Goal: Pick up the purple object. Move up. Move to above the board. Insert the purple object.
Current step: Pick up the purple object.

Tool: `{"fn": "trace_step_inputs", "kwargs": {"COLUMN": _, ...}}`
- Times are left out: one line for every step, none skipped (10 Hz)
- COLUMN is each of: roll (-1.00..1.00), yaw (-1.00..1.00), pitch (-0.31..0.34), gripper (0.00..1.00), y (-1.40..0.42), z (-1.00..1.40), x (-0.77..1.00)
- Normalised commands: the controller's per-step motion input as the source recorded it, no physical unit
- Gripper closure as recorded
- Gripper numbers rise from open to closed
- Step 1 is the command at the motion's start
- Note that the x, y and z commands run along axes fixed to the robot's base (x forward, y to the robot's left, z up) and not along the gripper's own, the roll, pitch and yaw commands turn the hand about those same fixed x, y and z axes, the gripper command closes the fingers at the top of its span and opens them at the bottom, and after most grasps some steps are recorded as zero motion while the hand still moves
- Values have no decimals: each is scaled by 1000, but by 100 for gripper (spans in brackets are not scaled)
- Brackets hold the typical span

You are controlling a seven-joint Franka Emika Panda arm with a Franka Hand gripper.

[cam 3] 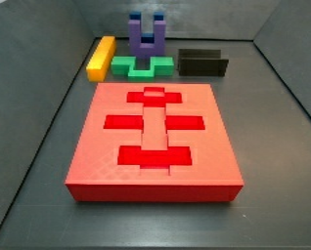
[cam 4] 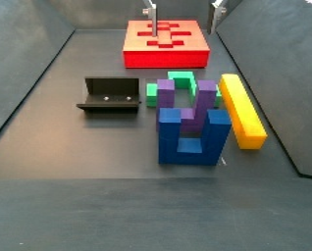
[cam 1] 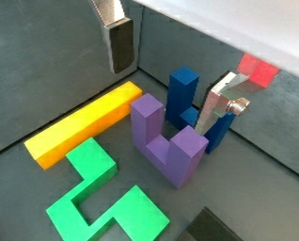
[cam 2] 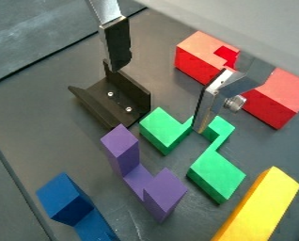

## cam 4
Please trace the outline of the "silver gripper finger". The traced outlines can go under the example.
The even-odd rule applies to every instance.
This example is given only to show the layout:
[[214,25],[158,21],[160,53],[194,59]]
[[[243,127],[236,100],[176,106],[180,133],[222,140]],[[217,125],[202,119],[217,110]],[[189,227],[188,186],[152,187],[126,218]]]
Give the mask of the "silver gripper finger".
[[213,34],[217,28],[218,20],[226,13],[225,8],[226,0],[216,0],[210,3],[209,9],[209,34]]
[[146,8],[143,9],[143,15],[153,21],[153,37],[157,37],[157,4],[153,0],[143,0]]

